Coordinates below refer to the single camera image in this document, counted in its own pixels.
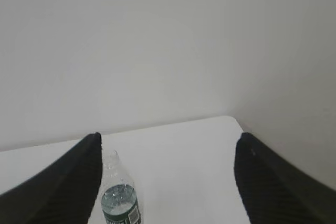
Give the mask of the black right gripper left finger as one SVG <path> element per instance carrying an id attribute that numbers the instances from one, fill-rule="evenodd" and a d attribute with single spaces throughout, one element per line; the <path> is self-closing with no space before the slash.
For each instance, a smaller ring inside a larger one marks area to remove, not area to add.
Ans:
<path id="1" fill-rule="evenodd" d="M 101 180 L 102 138 L 96 132 L 1 194 L 1 223 L 88 223 Z"/>

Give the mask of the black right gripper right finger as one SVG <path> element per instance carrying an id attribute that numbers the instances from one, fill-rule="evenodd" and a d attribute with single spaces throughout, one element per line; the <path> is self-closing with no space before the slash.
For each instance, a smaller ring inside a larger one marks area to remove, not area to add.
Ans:
<path id="1" fill-rule="evenodd" d="M 335 223 L 335 190 L 247 132 L 236 144 L 234 178 L 250 223 Z"/>

